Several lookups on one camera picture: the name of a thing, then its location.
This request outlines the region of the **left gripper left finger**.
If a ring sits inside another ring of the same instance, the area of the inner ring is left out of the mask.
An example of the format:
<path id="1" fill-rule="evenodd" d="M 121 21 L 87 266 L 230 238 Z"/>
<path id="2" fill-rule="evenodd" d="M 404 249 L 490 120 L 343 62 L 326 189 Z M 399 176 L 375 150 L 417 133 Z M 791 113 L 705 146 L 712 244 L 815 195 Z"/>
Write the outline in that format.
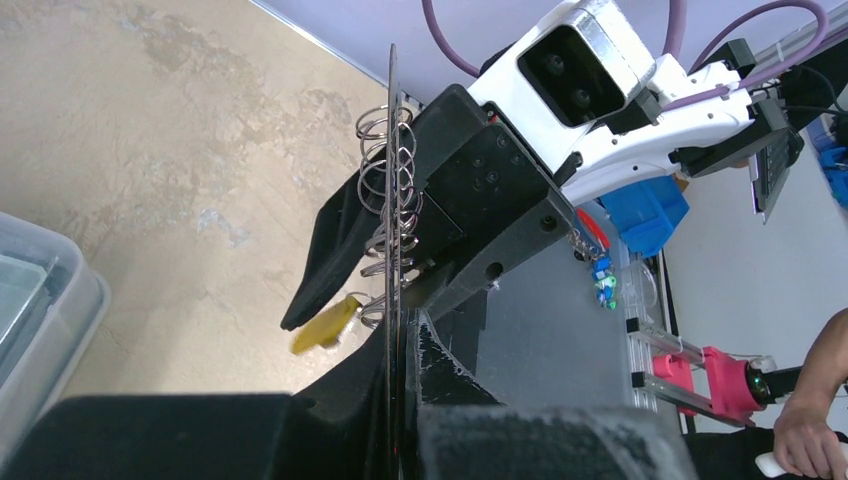
<path id="1" fill-rule="evenodd" d="M 80 396 L 5 479 L 366 479 L 387 468 L 384 327 L 298 393 Z"/>

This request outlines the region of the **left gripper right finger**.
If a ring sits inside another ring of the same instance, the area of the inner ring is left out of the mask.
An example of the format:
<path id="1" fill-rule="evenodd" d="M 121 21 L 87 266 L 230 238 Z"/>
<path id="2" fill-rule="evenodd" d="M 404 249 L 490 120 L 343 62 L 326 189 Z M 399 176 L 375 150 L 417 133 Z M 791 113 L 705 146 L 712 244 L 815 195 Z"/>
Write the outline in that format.
<path id="1" fill-rule="evenodd" d="M 407 321 L 410 479 L 694 479 L 680 434 L 632 407 L 499 403 L 438 338 L 425 310 Z"/>

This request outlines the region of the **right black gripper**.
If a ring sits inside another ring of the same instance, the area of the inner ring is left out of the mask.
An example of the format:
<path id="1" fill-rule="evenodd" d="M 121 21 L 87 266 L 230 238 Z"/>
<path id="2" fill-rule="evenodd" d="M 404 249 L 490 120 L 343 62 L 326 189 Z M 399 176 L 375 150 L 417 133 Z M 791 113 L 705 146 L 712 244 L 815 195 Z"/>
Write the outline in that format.
<path id="1" fill-rule="evenodd" d="M 477 104 L 458 84 L 427 105 L 412 129 L 424 205 L 411 252 L 420 272 L 402 304 L 437 318 L 566 237 L 575 209 L 497 106 Z M 317 315 L 364 256 L 379 218 L 363 206 L 358 181 L 353 174 L 316 214 L 282 329 Z"/>

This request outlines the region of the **yellow key tag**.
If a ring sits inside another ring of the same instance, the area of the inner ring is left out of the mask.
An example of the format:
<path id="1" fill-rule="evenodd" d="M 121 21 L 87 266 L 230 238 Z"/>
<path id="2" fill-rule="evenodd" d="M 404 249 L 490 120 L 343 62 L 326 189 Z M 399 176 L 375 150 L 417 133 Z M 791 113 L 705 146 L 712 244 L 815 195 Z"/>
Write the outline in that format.
<path id="1" fill-rule="evenodd" d="M 301 355 L 315 347 L 332 348 L 337 345 L 340 335 L 361 307 L 362 303 L 355 296 L 347 295 L 321 311 L 297 331 L 290 352 Z"/>

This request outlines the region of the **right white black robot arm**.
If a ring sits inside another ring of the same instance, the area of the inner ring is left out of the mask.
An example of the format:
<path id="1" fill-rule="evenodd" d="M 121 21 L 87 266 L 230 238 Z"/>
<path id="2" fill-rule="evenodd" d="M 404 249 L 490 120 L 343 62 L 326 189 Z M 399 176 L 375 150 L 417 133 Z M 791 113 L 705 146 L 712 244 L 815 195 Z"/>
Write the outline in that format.
<path id="1" fill-rule="evenodd" d="M 314 224 L 301 284 L 281 326 L 312 320 L 363 257 L 368 276 L 384 271 L 388 124 L 400 137 L 399 190 L 403 290 L 413 308 L 441 316 L 570 232 L 577 205 L 622 187 L 683 172 L 727 168 L 788 128 L 787 108 L 745 90 L 708 97 L 706 84 L 733 80 L 730 64 L 747 51 L 726 43 L 719 60 L 692 76 L 663 57 L 695 102 L 673 103 L 645 125 L 632 108 L 574 128 L 542 124 L 540 114 L 508 113 L 503 101 L 448 86 L 419 116 L 383 107 L 357 123 L 364 163 L 324 204 Z"/>

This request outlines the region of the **person hand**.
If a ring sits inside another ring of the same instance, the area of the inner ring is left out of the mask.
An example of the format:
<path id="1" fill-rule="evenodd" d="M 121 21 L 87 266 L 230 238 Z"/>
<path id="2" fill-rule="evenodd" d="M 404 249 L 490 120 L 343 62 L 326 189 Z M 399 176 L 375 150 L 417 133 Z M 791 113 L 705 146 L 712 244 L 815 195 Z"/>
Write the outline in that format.
<path id="1" fill-rule="evenodd" d="M 788 473 L 820 479 L 846 479 L 847 460 L 828 426 L 832 398 L 796 389 L 774 426 L 774 456 Z"/>

